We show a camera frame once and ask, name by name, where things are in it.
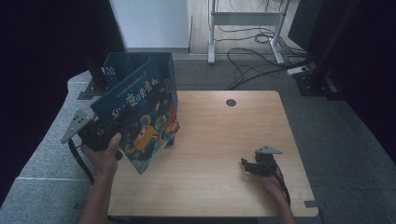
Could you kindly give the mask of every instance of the white wall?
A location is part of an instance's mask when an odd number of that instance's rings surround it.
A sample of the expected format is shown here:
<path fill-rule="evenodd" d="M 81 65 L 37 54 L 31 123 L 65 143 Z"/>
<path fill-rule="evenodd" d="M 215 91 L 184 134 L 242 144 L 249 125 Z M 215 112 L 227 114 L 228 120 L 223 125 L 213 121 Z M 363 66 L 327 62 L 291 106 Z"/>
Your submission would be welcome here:
<path fill-rule="evenodd" d="M 124 47 L 128 51 L 187 49 L 191 19 L 188 1 L 110 0 Z"/>

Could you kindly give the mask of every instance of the book cover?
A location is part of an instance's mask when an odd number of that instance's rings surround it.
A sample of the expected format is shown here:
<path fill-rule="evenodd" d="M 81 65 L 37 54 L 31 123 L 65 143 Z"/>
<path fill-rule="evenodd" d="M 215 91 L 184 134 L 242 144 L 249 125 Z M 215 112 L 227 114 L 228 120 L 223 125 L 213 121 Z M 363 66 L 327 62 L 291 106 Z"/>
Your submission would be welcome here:
<path fill-rule="evenodd" d="M 139 174 L 144 173 L 179 129 L 168 83 L 156 60 L 151 58 L 91 105 L 105 125 L 126 105 L 136 109 L 137 119 L 122 129 L 120 148 Z"/>

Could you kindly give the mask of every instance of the person's arm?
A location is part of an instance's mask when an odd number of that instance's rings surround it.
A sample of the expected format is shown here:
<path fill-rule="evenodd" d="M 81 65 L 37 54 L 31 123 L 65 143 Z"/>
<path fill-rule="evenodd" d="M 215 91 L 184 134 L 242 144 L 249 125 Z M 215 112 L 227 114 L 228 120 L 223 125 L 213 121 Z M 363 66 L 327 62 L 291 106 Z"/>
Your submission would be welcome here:
<path fill-rule="evenodd" d="M 78 223 L 107 223 L 111 187 L 118 167 L 114 155 L 120 148 L 120 138 L 119 133 L 114 135 L 108 149 L 104 151 L 94 152 L 87 146 L 82 146 L 81 150 L 93 164 L 96 175 Z"/>
<path fill-rule="evenodd" d="M 280 170 L 276 170 L 277 175 L 283 178 Z M 261 181 L 264 184 L 265 189 L 270 193 L 276 201 L 277 216 L 280 224 L 296 224 L 293 213 L 289 207 L 283 189 L 280 187 L 279 182 L 274 176 L 261 176 Z"/>

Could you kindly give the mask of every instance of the gray carpet floor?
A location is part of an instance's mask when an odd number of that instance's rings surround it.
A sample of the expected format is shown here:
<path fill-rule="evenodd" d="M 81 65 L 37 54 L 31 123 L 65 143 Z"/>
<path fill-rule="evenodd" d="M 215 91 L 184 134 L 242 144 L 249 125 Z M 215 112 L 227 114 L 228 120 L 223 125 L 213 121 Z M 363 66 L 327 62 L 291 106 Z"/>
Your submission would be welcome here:
<path fill-rule="evenodd" d="M 256 66 L 262 62 L 237 63 Z M 215 65 L 208 65 L 205 60 L 174 60 L 174 65 L 181 91 L 222 91 L 238 78 L 226 60 L 217 60 Z M 276 68 L 263 64 L 256 69 Z M 245 78 L 257 74 L 251 72 Z M 60 144 L 60 138 L 77 109 L 89 111 L 96 99 L 77 100 L 89 81 L 88 72 L 70 79 L 64 106 L 0 210 L 1 223 L 75 223 L 78 219 L 90 182 L 67 146 Z M 301 96 L 286 71 L 257 77 L 238 90 L 271 90 L 280 94 L 323 218 L 299 217 L 299 223 L 396 223 L 396 166 L 346 102 Z M 277 219 L 259 218 L 253 222 L 277 223 Z M 224 219 L 223 223 L 251 223 L 251 219 Z"/>

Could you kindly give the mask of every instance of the metal frame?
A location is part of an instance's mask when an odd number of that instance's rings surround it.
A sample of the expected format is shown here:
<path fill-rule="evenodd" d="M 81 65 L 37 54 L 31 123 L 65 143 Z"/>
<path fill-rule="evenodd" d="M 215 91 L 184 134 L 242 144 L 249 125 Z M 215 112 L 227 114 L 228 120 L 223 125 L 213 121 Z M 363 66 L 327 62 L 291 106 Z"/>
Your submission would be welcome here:
<path fill-rule="evenodd" d="M 290 0 L 285 0 L 281 12 L 217 12 L 216 0 L 212 0 L 210 16 L 208 63 L 215 63 L 215 25 L 263 25 L 276 26 L 274 38 L 270 41 L 271 49 L 279 64 L 284 63 L 280 50 L 277 47 L 280 31 L 286 18 Z"/>

